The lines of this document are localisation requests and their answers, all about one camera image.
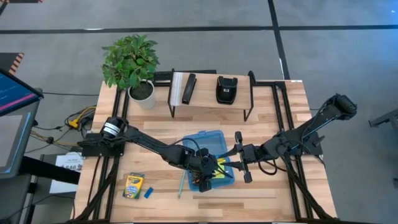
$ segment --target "blue eraser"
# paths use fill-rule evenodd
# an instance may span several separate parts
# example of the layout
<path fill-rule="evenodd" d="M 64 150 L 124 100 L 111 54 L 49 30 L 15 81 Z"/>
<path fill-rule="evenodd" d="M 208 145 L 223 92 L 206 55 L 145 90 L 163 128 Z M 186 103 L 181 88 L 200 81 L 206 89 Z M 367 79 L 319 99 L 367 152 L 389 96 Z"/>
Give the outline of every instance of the blue eraser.
<path fill-rule="evenodd" d="M 145 193 L 144 197 L 145 198 L 149 198 L 149 196 L 151 195 L 151 193 L 154 191 L 154 189 L 152 187 L 149 187 L 149 189 L 147 190 L 147 192 Z"/>

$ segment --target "monitor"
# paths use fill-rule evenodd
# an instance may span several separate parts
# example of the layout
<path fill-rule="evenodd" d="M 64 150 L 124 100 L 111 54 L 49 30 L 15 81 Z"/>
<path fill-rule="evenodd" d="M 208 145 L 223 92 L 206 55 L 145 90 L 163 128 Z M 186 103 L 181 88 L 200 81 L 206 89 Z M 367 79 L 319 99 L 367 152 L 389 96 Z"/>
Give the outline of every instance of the monitor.
<path fill-rule="evenodd" d="M 0 69 L 0 116 L 42 98 L 41 92 L 33 89 L 9 72 Z"/>

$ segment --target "gray floor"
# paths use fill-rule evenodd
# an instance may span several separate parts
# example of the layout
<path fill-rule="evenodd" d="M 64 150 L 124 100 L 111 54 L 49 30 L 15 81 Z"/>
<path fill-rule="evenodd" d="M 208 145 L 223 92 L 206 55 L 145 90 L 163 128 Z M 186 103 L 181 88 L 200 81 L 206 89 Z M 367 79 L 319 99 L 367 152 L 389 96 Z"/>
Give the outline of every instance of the gray floor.
<path fill-rule="evenodd" d="M 347 26 L 398 24 L 396 1 L 274 1 L 280 26 Z M 44 1 L 9 4 L 0 29 L 85 29 L 184 26 L 270 26 L 267 1 Z M 64 93 L 97 93 L 101 82 L 102 46 L 129 35 L 0 35 L 0 52 L 23 52 L 17 76 L 32 86 Z M 338 216 L 342 220 L 396 223 L 398 151 L 392 128 L 370 128 L 368 120 L 398 108 L 398 30 L 307 30 L 281 32 L 291 79 L 304 81 L 312 108 L 334 93 L 347 94 L 358 114 L 320 131 L 326 171 Z M 281 79 L 273 31 L 154 32 L 159 70 L 217 69 L 219 73 Z M 43 127 L 96 103 L 96 97 L 46 96 L 37 120 Z M 57 131 L 53 136 L 61 135 Z M 79 141 L 78 133 L 66 140 Z M 41 146 L 32 140 L 28 149 Z M 40 154 L 60 153 L 48 147 Z M 41 205 L 34 223 L 65 221 L 70 204 Z"/>

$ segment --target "blue plastic container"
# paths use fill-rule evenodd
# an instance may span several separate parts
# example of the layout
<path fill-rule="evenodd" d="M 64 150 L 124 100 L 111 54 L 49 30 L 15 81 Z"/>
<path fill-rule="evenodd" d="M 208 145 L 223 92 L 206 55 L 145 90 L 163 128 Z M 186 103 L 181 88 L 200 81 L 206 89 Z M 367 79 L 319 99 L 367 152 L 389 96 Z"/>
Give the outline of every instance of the blue plastic container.
<path fill-rule="evenodd" d="M 207 148 L 210 154 L 215 155 L 216 157 L 226 153 L 228 149 L 226 148 L 225 138 L 222 131 L 200 131 L 198 134 L 192 134 L 189 136 L 185 136 L 185 138 L 192 138 L 196 140 L 199 144 L 200 148 Z M 194 149 L 197 151 L 197 147 L 195 143 L 192 141 L 183 141 L 183 145 Z M 222 179 L 211 179 L 211 188 L 217 188 L 229 184 L 233 184 L 235 182 L 234 173 L 231 167 L 224 166 L 224 170 L 227 174 L 233 176 L 233 178 L 224 177 Z M 189 187 L 192 191 L 199 191 L 199 187 L 192 183 L 193 177 L 192 174 L 188 173 L 188 181 Z"/>

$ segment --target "white flower pot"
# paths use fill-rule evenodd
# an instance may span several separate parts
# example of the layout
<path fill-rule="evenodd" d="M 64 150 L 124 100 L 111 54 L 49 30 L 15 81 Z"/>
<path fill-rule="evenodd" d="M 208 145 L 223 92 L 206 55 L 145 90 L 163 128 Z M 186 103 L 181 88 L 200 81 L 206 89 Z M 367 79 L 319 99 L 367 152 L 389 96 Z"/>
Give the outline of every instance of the white flower pot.
<path fill-rule="evenodd" d="M 147 82 L 150 83 L 150 85 L 152 85 L 152 94 L 150 94 L 150 96 L 144 100 L 134 99 L 130 94 L 131 87 L 127 91 L 129 93 L 130 99 L 134 100 L 139 105 L 139 107 L 141 107 L 141 109 L 143 109 L 143 110 L 150 110 L 156 104 L 155 86 L 150 80 L 148 80 Z"/>

